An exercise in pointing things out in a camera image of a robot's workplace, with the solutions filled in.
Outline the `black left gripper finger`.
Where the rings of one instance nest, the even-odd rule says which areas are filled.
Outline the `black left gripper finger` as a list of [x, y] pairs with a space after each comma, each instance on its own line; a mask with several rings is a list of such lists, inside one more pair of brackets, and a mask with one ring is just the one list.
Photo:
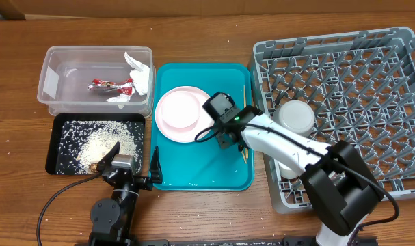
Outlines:
[[158, 146], [154, 148], [154, 152], [152, 153], [149, 172], [153, 184], [161, 184], [163, 182], [163, 174], [161, 171], [161, 165], [159, 160]]
[[102, 172], [106, 166], [111, 166], [114, 157], [119, 154], [120, 142], [116, 142], [113, 148], [96, 164], [96, 171]]

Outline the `pink plate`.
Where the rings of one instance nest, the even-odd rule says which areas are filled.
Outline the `pink plate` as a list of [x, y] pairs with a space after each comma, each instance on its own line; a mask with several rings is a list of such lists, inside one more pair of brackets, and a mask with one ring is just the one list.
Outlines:
[[[161, 117], [161, 99], [170, 92], [174, 91], [187, 91], [191, 92], [199, 101], [200, 103], [200, 117], [198, 121], [190, 128], [183, 128], [183, 129], [177, 129], [172, 128], [168, 126]], [[155, 123], [160, 130], [160, 132], [167, 137], [168, 139], [178, 142], [178, 143], [190, 143], [193, 142], [196, 135], [213, 125], [214, 121], [213, 119], [208, 115], [208, 113], [202, 108], [203, 104], [209, 99], [209, 95], [204, 92], [203, 90], [192, 87], [192, 86], [181, 86], [176, 87], [168, 92], [166, 92], [157, 103], [156, 109], [155, 109]]]

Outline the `pink small bowl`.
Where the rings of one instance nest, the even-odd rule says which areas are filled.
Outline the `pink small bowl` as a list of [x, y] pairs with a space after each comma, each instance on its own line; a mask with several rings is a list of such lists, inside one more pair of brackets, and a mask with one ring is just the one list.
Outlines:
[[200, 103], [191, 92], [170, 92], [161, 99], [161, 117], [172, 128], [190, 128], [200, 117]]

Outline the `red snack wrapper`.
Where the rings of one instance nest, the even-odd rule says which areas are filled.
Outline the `red snack wrapper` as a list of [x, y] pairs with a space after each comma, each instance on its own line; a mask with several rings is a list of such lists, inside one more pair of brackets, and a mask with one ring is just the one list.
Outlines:
[[132, 79], [127, 79], [123, 82], [113, 82], [100, 79], [94, 79], [88, 86], [88, 90], [99, 91], [99, 92], [113, 92], [117, 91], [121, 94], [130, 96], [135, 92]]

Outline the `wooden chopstick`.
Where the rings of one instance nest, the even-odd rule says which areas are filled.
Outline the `wooden chopstick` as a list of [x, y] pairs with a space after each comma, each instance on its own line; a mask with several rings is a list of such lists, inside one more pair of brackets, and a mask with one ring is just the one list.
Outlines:
[[246, 158], [245, 153], [244, 153], [244, 152], [241, 152], [241, 155], [242, 155], [242, 157], [243, 157], [243, 161], [244, 161], [244, 163], [247, 163], [247, 158]]
[[[246, 100], [246, 87], [245, 86], [243, 86], [243, 107], [246, 107], [247, 106], [247, 100]], [[242, 152], [244, 152], [245, 153], [245, 155], [246, 155], [246, 158], [248, 158], [248, 149], [247, 148], [244, 148], [243, 150], [242, 150]]]

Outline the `white napkin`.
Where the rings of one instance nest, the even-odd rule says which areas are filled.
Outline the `white napkin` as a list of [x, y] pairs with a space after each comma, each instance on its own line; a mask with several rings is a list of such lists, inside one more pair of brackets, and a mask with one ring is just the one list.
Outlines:
[[148, 92], [150, 68], [146, 64], [132, 58], [127, 52], [124, 53], [124, 58], [127, 64], [132, 67], [129, 78], [124, 82], [116, 84], [116, 91], [119, 95], [108, 98], [107, 102], [125, 103], [129, 102], [135, 93], [144, 96]]

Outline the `white paper cup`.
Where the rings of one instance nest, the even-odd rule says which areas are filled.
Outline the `white paper cup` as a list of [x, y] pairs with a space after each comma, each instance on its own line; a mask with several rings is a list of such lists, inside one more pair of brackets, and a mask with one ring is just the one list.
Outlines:
[[294, 179], [303, 173], [303, 171], [299, 168], [299, 166], [294, 163], [284, 164], [284, 163], [277, 161], [277, 164], [280, 170], [280, 175], [283, 178]]

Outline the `grey bowl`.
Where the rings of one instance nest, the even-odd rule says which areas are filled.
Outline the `grey bowl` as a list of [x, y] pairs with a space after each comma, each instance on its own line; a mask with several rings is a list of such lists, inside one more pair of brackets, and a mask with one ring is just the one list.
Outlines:
[[272, 119], [291, 132], [309, 137], [315, 123], [315, 114], [308, 104], [291, 100], [276, 109]]

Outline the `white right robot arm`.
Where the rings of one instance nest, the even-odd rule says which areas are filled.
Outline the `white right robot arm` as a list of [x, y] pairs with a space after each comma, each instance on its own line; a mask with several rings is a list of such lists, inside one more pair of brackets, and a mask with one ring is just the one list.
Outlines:
[[214, 136], [221, 148], [237, 144], [262, 152], [298, 176], [322, 223], [315, 244], [352, 244], [384, 192], [350, 143], [331, 146], [302, 137], [256, 107], [238, 108], [223, 92], [215, 93], [202, 107], [214, 121]]

